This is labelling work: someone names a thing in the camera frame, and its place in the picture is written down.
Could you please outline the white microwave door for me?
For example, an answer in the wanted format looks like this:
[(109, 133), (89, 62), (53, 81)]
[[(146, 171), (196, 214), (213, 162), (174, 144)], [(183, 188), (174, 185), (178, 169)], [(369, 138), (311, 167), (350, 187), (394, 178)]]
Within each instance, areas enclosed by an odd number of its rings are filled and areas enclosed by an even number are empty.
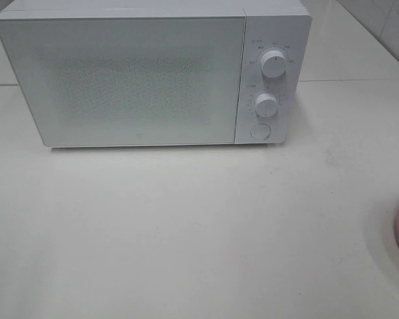
[(230, 144), (244, 20), (0, 21), (49, 147)]

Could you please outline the lower white timer knob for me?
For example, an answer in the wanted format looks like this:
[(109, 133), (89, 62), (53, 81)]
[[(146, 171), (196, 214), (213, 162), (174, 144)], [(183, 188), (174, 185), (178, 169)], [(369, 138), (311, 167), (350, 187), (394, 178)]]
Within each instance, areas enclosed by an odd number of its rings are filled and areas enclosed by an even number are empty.
[(263, 93), (255, 99), (255, 112), (262, 118), (272, 117), (279, 109), (279, 102), (273, 94)]

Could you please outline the white microwave oven body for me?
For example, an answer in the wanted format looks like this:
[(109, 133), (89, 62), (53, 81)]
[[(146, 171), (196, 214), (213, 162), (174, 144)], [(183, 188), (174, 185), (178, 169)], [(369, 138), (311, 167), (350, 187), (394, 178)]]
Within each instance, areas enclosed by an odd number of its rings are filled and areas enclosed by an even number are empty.
[[(0, 21), (236, 17), (244, 20), (244, 32), (235, 134), (230, 144), (281, 143), (286, 136), (312, 23), (300, 1), (14, 1), (0, 12)], [(260, 58), (271, 49), (280, 49), (287, 57), (286, 71), (277, 78), (266, 78), (261, 73)], [(255, 112), (255, 99), (263, 93), (273, 94), (279, 102), (272, 117), (262, 118)], [(251, 129), (257, 124), (271, 128), (267, 140), (251, 137)]]

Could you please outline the round white door button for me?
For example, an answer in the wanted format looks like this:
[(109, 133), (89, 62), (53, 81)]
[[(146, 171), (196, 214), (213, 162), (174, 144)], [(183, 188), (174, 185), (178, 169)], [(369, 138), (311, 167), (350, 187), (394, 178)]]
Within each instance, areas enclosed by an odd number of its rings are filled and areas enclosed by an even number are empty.
[(256, 140), (267, 140), (271, 135), (271, 128), (267, 124), (257, 124), (252, 127), (250, 134)]

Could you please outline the upper white power knob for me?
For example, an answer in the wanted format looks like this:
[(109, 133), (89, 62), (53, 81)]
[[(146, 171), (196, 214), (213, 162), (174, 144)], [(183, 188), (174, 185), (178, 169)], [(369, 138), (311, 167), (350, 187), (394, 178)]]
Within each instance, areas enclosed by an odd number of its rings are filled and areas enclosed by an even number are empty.
[(271, 49), (260, 58), (261, 73), (266, 78), (277, 78), (285, 73), (287, 57), (280, 49)]

